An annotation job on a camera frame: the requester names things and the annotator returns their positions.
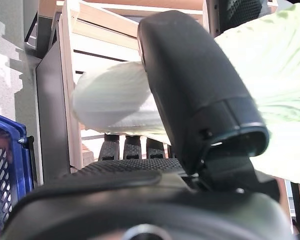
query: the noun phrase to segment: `wooden frame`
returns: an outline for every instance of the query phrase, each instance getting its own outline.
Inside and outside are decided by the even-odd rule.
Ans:
[[[80,74],[89,68],[140,61],[138,23],[83,1],[68,0],[63,4],[58,28],[69,164],[81,169],[94,158],[91,151],[82,148],[82,126],[71,110],[72,92]]]

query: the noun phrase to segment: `chair backrest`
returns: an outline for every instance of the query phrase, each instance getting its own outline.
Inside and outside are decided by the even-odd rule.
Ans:
[[[261,0],[227,0],[219,5],[221,32],[257,19],[262,10]]]
[[[267,14],[266,0],[204,0],[203,26],[213,37]]]

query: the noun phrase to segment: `screw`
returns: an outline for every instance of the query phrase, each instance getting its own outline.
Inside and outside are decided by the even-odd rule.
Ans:
[[[26,139],[24,137],[21,137],[19,140],[18,140],[18,143],[20,144],[24,144],[26,142]]]

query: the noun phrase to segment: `black panel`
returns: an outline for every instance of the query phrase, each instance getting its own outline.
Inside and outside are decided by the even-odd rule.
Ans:
[[[49,17],[38,16],[37,34],[36,34],[36,57],[42,59],[48,49],[51,36],[51,25],[53,19]]]
[[[70,173],[59,40],[36,68],[43,180]]]

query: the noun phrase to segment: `black mesh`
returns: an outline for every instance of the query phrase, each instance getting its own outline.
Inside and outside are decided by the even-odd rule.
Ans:
[[[220,0],[221,32],[257,19],[261,9],[260,0]]]
[[[108,173],[134,172],[141,170],[159,170],[162,173],[183,173],[184,170],[176,158],[168,159],[125,159],[112,161],[96,161],[73,176],[103,175]]]

